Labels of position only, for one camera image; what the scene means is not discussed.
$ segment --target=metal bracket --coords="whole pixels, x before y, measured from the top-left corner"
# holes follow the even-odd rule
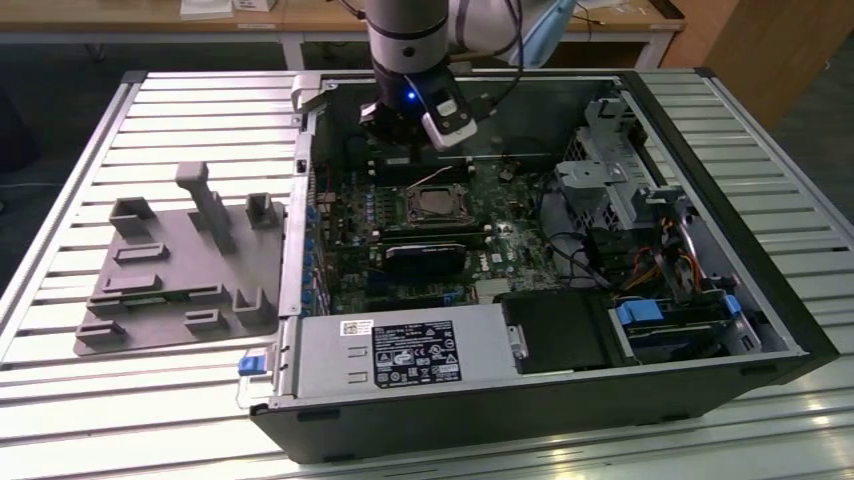
[[[625,181],[620,168],[603,162],[560,162],[556,169],[563,183],[573,188],[600,188],[605,184]]]
[[[296,113],[305,113],[322,103],[322,76],[318,73],[300,73],[290,86],[290,105]]]

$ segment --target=wooden desk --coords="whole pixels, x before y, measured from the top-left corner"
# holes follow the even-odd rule
[[[280,44],[284,4],[181,21],[180,0],[0,0],[0,44],[85,44],[93,58],[112,43]]]
[[[361,7],[362,0],[352,0],[352,5]],[[628,0],[620,7],[589,10],[589,19],[603,25],[591,25],[588,31],[587,22],[572,18],[561,41],[641,43],[637,68],[657,67],[673,33],[684,28],[684,21],[664,18],[647,0]],[[304,42],[366,42],[364,22],[356,20],[336,1],[286,0],[282,29],[290,70],[305,68]]]
[[[657,66],[684,26],[648,0],[591,10],[589,19],[603,25],[588,31],[587,22],[572,19],[561,41],[643,44],[637,68]],[[0,0],[0,43],[274,42],[288,69],[304,70],[302,43],[341,41],[366,42],[365,26],[325,0],[278,0],[269,13],[234,12],[233,18],[200,21],[181,21],[180,0]]]
[[[673,3],[689,26],[663,66],[709,67],[763,127],[772,128],[854,29],[854,1]]]
[[[180,0],[2,0],[1,32],[234,32],[280,30],[285,0],[272,11],[181,21]]]

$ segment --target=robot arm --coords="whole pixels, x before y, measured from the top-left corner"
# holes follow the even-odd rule
[[[448,70],[448,45],[539,66],[560,40],[573,0],[366,0],[378,98],[360,123],[380,140],[445,150],[477,132],[504,95],[470,101]]]

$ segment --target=metal frame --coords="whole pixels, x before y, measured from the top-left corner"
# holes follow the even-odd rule
[[[148,78],[224,80],[286,75],[285,72],[192,72],[149,74]],[[364,476],[461,479],[509,475],[531,480],[568,480],[581,476],[592,480],[657,479],[661,472],[667,472],[663,476],[691,478],[715,472],[719,478],[764,480],[849,475],[854,467],[849,257],[854,253],[832,252],[828,254],[831,264],[816,261],[825,255],[817,253],[819,249],[824,252],[849,246],[851,236],[841,233],[848,229],[811,230],[809,225],[823,226],[821,222],[833,221],[835,208],[821,206],[823,195],[813,191],[811,182],[800,182],[801,173],[777,153],[779,147],[760,127],[744,120],[748,116],[739,112],[736,102],[724,92],[708,86],[692,70],[640,72],[640,75],[841,351],[839,360],[785,385],[744,394],[693,420],[422,452],[357,464],[296,465],[250,425],[245,410],[234,403],[233,363],[242,350],[264,345],[268,339],[196,349],[166,349],[156,355],[118,356],[97,362],[76,360],[68,353],[73,343],[73,334],[69,336],[68,332],[82,318],[74,296],[85,295],[86,288],[90,290],[93,276],[86,271],[97,269],[101,261],[89,249],[105,245],[112,235],[112,229],[96,223],[108,208],[81,205],[81,201],[92,195],[90,190],[138,187],[122,181],[144,177],[150,182],[164,164],[174,163],[177,157],[169,158],[173,154],[169,152],[182,148],[161,147],[168,155],[144,157],[144,163],[142,156],[133,153],[136,149],[106,151],[110,143],[106,132],[124,123],[120,110],[133,100],[129,86],[122,85],[26,254],[13,289],[0,301],[0,318],[6,322],[0,335],[3,342],[0,352],[5,351],[0,353],[5,362],[0,368],[2,476],[134,475],[134,478],[173,480]],[[228,106],[257,106],[257,113],[238,115],[286,112],[284,104],[289,104],[289,96],[278,100],[266,95],[261,100],[261,93],[268,91],[249,88],[248,103],[237,101]],[[193,111],[225,106],[202,98],[181,105]],[[134,103],[130,118],[138,118],[142,112],[142,117],[149,116],[152,111],[158,116],[176,115],[172,107],[158,108],[156,103]],[[212,115],[212,118],[230,115],[234,113]],[[731,122],[735,127],[721,130],[721,122]],[[218,135],[225,138],[232,132],[241,134],[242,129],[218,130]],[[204,152],[218,160],[228,159],[216,162],[221,165],[221,174],[238,174],[245,180],[220,185],[228,184],[232,189],[238,184],[241,194],[250,193],[261,182],[256,178],[268,175],[260,156],[266,152],[269,156],[262,158],[277,158],[274,155],[280,152],[292,154],[289,143],[282,147],[241,144],[238,148],[197,146],[189,150],[193,155]],[[104,151],[104,164],[96,168],[101,163],[96,157]],[[675,181],[664,160],[653,157],[667,181]],[[245,165],[256,165],[257,170],[246,172]],[[767,172],[767,167],[779,167],[788,177],[771,178],[767,173],[756,173],[755,178],[731,176],[732,172]],[[98,184],[88,188],[93,179]],[[153,191],[160,184],[149,185],[148,191]],[[180,204],[181,200],[154,203],[162,208],[166,203]],[[841,217],[837,221],[841,226],[848,225]],[[57,243],[73,247],[74,251],[55,254]],[[66,253],[73,254],[70,265]],[[43,278],[45,271],[65,266],[86,271],[68,271],[61,276]],[[825,297],[827,288],[832,288],[832,298]],[[38,303],[30,307],[33,291]],[[258,396],[258,386],[269,390],[269,384],[264,384],[268,381],[261,378],[249,382],[249,396]],[[45,458],[62,460],[45,462]]]
[[[567,32],[560,42],[631,42],[643,43],[635,68],[656,68],[675,35],[672,30],[643,32]],[[278,43],[286,68],[304,70],[302,43],[366,42],[366,32],[278,32],[252,28],[244,32],[161,33],[161,32],[0,32],[0,44],[110,44],[110,43]]]
[[[560,42],[576,43],[643,43],[643,50],[635,62],[635,68],[657,68],[667,47],[676,32],[672,30],[648,30],[643,32],[565,32]],[[281,34],[281,46],[292,70],[304,70],[302,43],[306,42],[366,42],[366,32],[285,32]]]
[[[0,332],[0,360],[5,356],[14,332],[23,318],[25,309],[17,309],[14,306],[26,305],[33,301],[39,278],[46,274],[49,267],[49,263],[43,260],[58,252],[60,241],[55,234],[69,227],[72,221],[69,213],[81,203],[74,195],[80,188],[92,183],[97,166],[104,158],[105,147],[112,143],[118,131],[117,119],[126,114],[136,92],[138,92],[138,85],[121,84],[109,101],[106,112],[94,127],[94,133],[80,155],[80,161],[68,176],[65,186],[58,193],[29,250],[26,250],[26,255],[14,271],[2,297],[0,297],[0,329],[2,329]]]

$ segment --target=cable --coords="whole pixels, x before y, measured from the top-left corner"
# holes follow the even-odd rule
[[[577,232],[556,232],[556,233],[552,233],[551,235],[548,235],[548,240],[551,240],[555,237],[560,237],[561,235],[565,235],[567,237],[572,238],[572,240],[584,240],[584,235],[577,233]]]
[[[581,10],[584,10],[584,17],[585,18],[581,18],[581,20],[584,20],[584,22],[587,22],[587,43],[589,43],[592,41],[592,24],[593,24],[593,20],[589,20],[589,10],[587,10],[587,7],[583,6],[580,3],[576,3],[576,5],[580,7]]]
[[[356,17],[358,20],[364,20],[365,19],[365,14],[364,14],[364,10],[358,10],[356,7],[353,7],[349,4],[348,0],[337,0],[337,3],[341,4],[341,6],[346,9],[346,11],[349,12],[349,14]]]
[[[604,280],[603,278],[600,278],[596,275],[596,272],[592,270],[592,268],[588,265],[584,265],[576,258],[575,255],[577,255],[577,253],[583,250],[583,249],[577,249],[575,252],[572,252],[572,254],[569,255],[568,253],[565,253],[563,250],[560,250],[553,243],[548,243],[548,245],[551,246],[551,250],[552,252],[555,252],[560,257],[563,257],[571,265],[576,266],[577,268],[581,269],[581,271],[589,275],[589,278],[593,282],[596,282],[596,284],[605,289],[611,289],[611,284],[607,282],[607,280]]]
[[[521,40],[521,23],[523,23],[521,0],[516,0],[516,9],[519,10],[517,15],[513,13],[513,8],[512,8],[512,4],[509,3],[509,0],[504,0],[504,5],[507,6],[507,11],[512,15],[513,20],[516,21],[516,46],[519,49],[519,55],[517,55],[519,68],[516,70],[516,76],[509,82],[509,85],[507,85],[507,88],[504,89],[504,91],[495,97],[495,100],[492,100],[492,108],[497,107],[497,104],[501,103],[504,98],[507,98],[507,95],[509,95],[509,92],[512,92],[513,88],[516,88],[516,85],[519,85],[519,80],[521,80],[521,74],[524,73],[524,42]]]
[[[444,172],[445,170],[452,169],[453,166],[448,165],[446,167],[441,167],[438,170],[436,170],[433,173],[430,173],[429,175],[426,175],[424,178],[421,178],[417,182],[414,182],[412,185],[409,185],[408,187],[405,187],[406,190],[413,189],[414,187],[417,187],[421,183],[424,183],[426,180],[429,180],[430,178],[433,178],[436,175],[438,175],[441,172]]]

